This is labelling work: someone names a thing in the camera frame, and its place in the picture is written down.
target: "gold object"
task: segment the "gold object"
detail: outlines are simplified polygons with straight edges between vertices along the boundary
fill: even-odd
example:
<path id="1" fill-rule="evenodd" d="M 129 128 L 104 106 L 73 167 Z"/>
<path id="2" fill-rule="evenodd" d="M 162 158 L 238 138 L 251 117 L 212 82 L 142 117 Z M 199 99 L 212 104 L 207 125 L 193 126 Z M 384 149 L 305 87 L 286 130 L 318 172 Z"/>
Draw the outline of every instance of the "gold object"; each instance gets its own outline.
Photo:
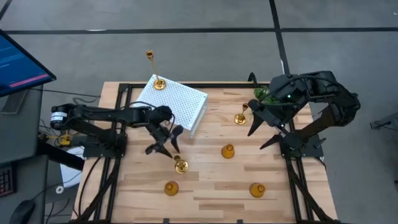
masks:
<path id="1" fill-rule="evenodd" d="M 234 121 L 238 125 L 242 125 L 246 122 L 246 117 L 243 115 L 243 113 L 249 108 L 249 105 L 247 103 L 244 103 L 242 105 L 242 113 L 235 115 Z"/>
<path id="2" fill-rule="evenodd" d="M 169 181 L 164 185 L 164 192 L 168 196 L 174 196 L 178 193 L 178 184 L 174 181 Z"/>
<path id="3" fill-rule="evenodd" d="M 179 174 L 184 174 L 188 171 L 188 163 L 185 160 L 182 160 L 180 156 L 174 156 L 174 160 L 176 161 L 175 163 L 175 171 L 177 171 Z"/>
<path id="4" fill-rule="evenodd" d="M 166 88 L 166 81 L 162 78 L 159 78 L 159 76 L 157 75 L 157 71 L 156 71 L 155 64 L 154 64 L 154 51 L 147 50 L 147 52 L 145 52 L 145 54 L 147 55 L 147 58 L 150 60 L 150 64 L 152 65 L 152 68 L 154 69 L 154 73 L 156 75 L 156 80 L 154 82 L 154 88 L 156 90 L 163 90 L 164 88 Z"/>
<path id="5" fill-rule="evenodd" d="M 266 192 L 266 187 L 260 183 L 253 183 L 250 185 L 250 194 L 255 198 L 260 198 Z"/>
<path id="6" fill-rule="evenodd" d="M 223 157 L 225 159 L 230 159 L 230 158 L 234 157 L 234 155 L 235 155 L 234 146 L 231 145 L 231 144 L 228 144 L 228 145 L 224 146 L 221 149 L 221 155 L 223 155 Z"/>

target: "computer screen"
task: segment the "computer screen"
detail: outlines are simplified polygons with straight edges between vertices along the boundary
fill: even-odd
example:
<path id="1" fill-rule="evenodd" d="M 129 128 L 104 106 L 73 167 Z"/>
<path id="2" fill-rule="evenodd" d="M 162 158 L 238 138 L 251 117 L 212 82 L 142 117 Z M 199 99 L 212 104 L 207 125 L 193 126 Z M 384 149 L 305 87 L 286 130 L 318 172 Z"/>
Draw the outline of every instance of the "computer screen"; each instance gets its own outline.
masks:
<path id="1" fill-rule="evenodd" d="M 55 79 L 40 62 L 0 30 L 0 96 Z"/>

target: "white pegboard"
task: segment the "white pegboard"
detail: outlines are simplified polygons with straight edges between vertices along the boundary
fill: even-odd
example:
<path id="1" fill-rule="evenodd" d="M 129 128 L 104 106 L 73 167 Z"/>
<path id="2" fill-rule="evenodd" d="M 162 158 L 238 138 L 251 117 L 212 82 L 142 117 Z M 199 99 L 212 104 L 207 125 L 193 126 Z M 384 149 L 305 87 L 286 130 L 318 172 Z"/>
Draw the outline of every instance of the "white pegboard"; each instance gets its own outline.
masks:
<path id="1" fill-rule="evenodd" d="M 194 126 L 197 126 L 195 122 L 200 122 L 201 116 L 199 115 L 206 110 L 207 94 L 164 77 L 160 78 L 166 81 L 166 88 L 164 90 L 155 90 L 156 75 L 153 75 L 137 101 L 150 103 L 154 106 L 164 105 L 170 107 L 175 115 L 175 124 L 195 132 Z"/>

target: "wooden tabletop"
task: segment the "wooden tabletop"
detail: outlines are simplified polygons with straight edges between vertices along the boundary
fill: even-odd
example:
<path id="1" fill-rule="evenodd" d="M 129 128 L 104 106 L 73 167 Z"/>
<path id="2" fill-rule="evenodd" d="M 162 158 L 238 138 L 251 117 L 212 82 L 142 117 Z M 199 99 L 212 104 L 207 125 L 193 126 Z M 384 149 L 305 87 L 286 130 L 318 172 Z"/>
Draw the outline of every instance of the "wooden tabletop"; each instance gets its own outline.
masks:
<path id="1" fill-rule="evenodd" d="M 114 108 L 118 82 L 104 83 L 99 107 Z M 264 123 L 252 136 L 248 131 L 252 115 L 246 112 L 247 122 L 234 123 L 235 114 L 241 112 L 243 103 L 254 98 L 250 88 L 199 88 L 208 94 L 208 108 L 193 139 L 184 132 L 178 137 L 181 158 L 189 163 L 189 171 L 178 174 L 175 161 L 162 154 L 145 155 L 145 148 L 154 142 L 145 128 L 127 128 L 128 146 L 121 161 L 119 181 L 114 201 L 112 222 L 171 222 L 181 223 L 294 223 L 294 210 L 284 158 L 279 145 L 259 150 L 259 147 L 276 132 Z M 142 89 L 134 89 L 132 101 Z M 307 105 L 294 118 L 297 129 L 312 122 Z M 101 128 L 110 123 L 96 122 Z M 235 156 L 225 159 L 221 148 L 233 144 Z M 168 142 L 166 148 L 175 153 Z M 78 196 L 95 158 L 88 159 L 83 169 Z M 308 189 L 319 206 L 336 218 L 335 207 L 325 168 L 319 161 L 303 159 Z M 103 159 L 93 170 L 83 194 L 82 210 L 98 191 L 103 170 Z M 164 185 L 173 180 L 179 185 L 176 196 L 164 194 Z M 253 182 L 264 184 L 266 192 L 261 198 L 249 193 Z M 303 218 L 305 207 L 299 193 Z M 101 217 L 105 217 L 108 194 L 103 200 Z M 78 208 L 78 197 L 75 202 Z"/>

